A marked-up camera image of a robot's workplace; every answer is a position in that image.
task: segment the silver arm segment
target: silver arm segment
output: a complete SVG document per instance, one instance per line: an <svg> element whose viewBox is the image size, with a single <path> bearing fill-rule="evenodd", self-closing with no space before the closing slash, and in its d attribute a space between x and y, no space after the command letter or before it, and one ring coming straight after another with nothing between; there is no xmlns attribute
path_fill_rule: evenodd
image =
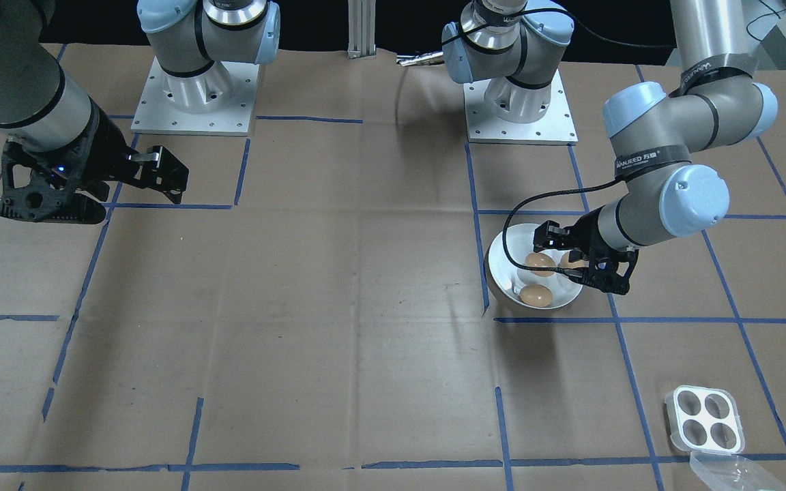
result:
<svg viewBox="0 0 786 491"><path fill-rule="evenodd" d="M625 293L631 266L616 277L594 270L598 264L634 265L637 249L701 232L726 215L727 184L690 154L760 136L777 115L770 88L752 81L740 0L671 0L671 7L685 68L680 88L667 96L643 82L612 96L602 112L615 178L629 193L574 226L549 222L536 233L537 251L562 244L586 255L584 274L601 277L590 286L603 291Z"/></svg>

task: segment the metal base plate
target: metal base plate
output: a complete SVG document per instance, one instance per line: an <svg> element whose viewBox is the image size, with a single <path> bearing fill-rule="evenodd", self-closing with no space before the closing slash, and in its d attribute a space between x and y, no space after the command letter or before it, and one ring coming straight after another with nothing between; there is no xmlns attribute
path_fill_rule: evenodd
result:
<svg viewBox="0 0 786 491"><path fill-rule="evenodd" d="M568 145L578 141L559 72L551 81L551 102L546 114L534 123L517 124L494 115L484 105L484 91L489 85L489 80L463 85L469 142Z"/></svg>
<svg viewBox="0 0 786 491"><path fill-rule="evenodd" d="M179 110L163 92L165 73L154 59L141 92L141 101L132 121L133 133L210 134L210 136L247 136L253 120L254 100L259 84L259 66L222 62L232 77L232 94L221 109L190 114Z"/></svg>

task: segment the egg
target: egg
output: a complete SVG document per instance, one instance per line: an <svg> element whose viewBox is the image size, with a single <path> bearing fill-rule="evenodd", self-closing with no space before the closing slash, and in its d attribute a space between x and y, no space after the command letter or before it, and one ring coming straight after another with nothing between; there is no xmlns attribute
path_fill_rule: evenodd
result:
<svg viewBox="0 0 786 491"><path fill-rule="evenodd" d="M548 254L530 252L527 256L526 265L528 265L528 267L556 267L556 261L552 260ZM536 276L547 278L554 274L554 271L533 271L532 273L536 274Z"/></svg>
<svg viewBox="0 0 786 491"><path fill-rule="evenodd" d="M521 289L521 301L532 307L548 307L554 301L554 293L552 293L548 286L544 285L527 285Z"/></svg>
<svg viewBox="0 0 786 491"><path fill-rule="evenodd" d="M587 267L587 261L571 261L570 254L572 254L571 251L566 252L561 258L559 258L559 267Z"/></svg>

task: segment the metal bracket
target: metal bracket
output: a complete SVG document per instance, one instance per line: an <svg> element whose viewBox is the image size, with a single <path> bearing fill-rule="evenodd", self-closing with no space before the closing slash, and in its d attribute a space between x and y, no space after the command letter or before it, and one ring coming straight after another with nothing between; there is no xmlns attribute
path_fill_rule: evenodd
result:
<svg viewBox="0 0 786 491"><path fill-rule="evenodd" d="M375 0L349 0L347 58L375 56Z"/></svg>
<svg viewBox="0 0 786 491"><path fill-rule="evenodd" d="M489 85L489 80L463 85L469 142L568 145L578 141L559 72L551 81L551 102L546 114L533 123L512 123L494 115L484 105L484 91Z"/></svg>

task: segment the plastic egg tray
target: plastic egg tray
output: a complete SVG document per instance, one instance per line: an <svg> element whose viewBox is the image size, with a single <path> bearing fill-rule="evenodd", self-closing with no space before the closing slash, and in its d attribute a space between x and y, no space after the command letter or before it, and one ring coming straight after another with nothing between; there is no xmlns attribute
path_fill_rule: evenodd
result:
<svg viewBox="0 0 786 491"><path fill-rule="evenodd" d="M681 385L665 397L671 441L682 451L739 453L742 422L729 392Z"/></svg>

